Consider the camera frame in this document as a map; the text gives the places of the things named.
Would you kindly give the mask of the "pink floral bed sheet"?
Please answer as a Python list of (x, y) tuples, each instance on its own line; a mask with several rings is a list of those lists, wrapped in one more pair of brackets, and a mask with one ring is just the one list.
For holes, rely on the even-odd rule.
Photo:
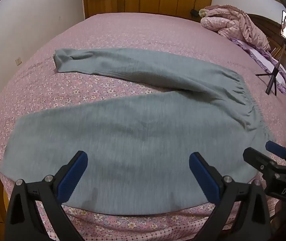
[[(15, 121), (21, 115), (114, 97), (158, 92), (145, 85), (108, 77), (56, 73), (56, 49), (142, 48), (193, 57), (230, 68), (243, 76), (265, 123), (286, 146), (286, 95), (264, 93), (255, 73), (261, 67), (239, 46), (199, 23), (153, 14), (100, 14), (74, 25), (40, 48), (18, 69), (0, 94), (0, 163)], [(0, 173), (10, 196), (14, 182)], [(108, 216), (64, 206), (85, 240), (187, 240), (205, 223), (214, 205), (157, 216)]]

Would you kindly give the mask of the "white wall socket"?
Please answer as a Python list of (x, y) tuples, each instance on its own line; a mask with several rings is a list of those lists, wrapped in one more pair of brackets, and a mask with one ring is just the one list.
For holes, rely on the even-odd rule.
[(22, 64), (22, 60), (21, 60), (20, 57), (18, 57), (18, 58), (15, 60), (15, 62), (16, 62), (16, 65), (17, 65), (17, 66), (19, 66), (19, 65)]

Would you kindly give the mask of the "pink quilted blanket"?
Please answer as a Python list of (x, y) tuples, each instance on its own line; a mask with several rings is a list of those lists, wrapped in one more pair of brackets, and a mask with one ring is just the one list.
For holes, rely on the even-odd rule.
[(208, 14), (200, 20), (202, 27), (227, 39), (236, 38), (265, 51), (271, 49), (267, 36), (243, 10), (232, 5), (211, 5), (205, 9)]

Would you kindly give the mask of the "grey-green knit pants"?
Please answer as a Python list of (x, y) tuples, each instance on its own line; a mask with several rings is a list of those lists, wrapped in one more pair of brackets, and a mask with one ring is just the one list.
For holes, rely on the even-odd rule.
[(60, 73), (80, 72), (164, 88), (23, 115), (0, 172), (36, 182), (78, 151), (85, 170), (68, 205), (109, 215), (174, 212), (206, 202), (189, 169), (198, 152), (239, 182), (256, 174), (242, 154), (265, 151), (274, 136), (244, 79), (195, 58), (131, 48), (59, 49)]

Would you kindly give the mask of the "black tripod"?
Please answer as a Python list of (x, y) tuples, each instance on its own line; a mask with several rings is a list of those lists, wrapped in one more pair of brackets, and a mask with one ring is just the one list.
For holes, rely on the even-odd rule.
[(274, 87), (274, 94), (275, 94), (275, 96), (277, 95), (277, 79), (276, 79), (276, 77), (277, 77), (277, 75), (279, 73), (279, 67), (280, 67), (280, 63), (281, 63), (282, 57), (284, 55), (285, 48), (286, 48), (286, 42), (284, 41), (282, 43), (282, 49), (281, 49), (281, 53), (280, 53), (280, 57), (278, 59), (278, 62), (276, 64), (276, 66), (274, 66), (273, 71), (270, 74), (268, 74), (268, 73), (256, 74), (257, 77), (260, 77), (260, 76), (269, 76), (270, 77), (270, 80), (268, 82), (268, 85), (267, 85), (267, 88), (266, 88), (266, 91), (265, 91), (265, 93), (267, 95), (270, 94), (270, 92), (272, 90), (272, 87)]

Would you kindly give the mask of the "plush toy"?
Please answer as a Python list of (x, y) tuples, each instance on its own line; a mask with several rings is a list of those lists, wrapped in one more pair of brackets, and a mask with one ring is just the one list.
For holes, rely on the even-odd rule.
[(199, 16), (200, 16), (201, 18), (206, 17), (207, 14), (208, 14), (208, 9), (205, 9), (205, 8), (200, 9), (198, 13), (199, 13)]

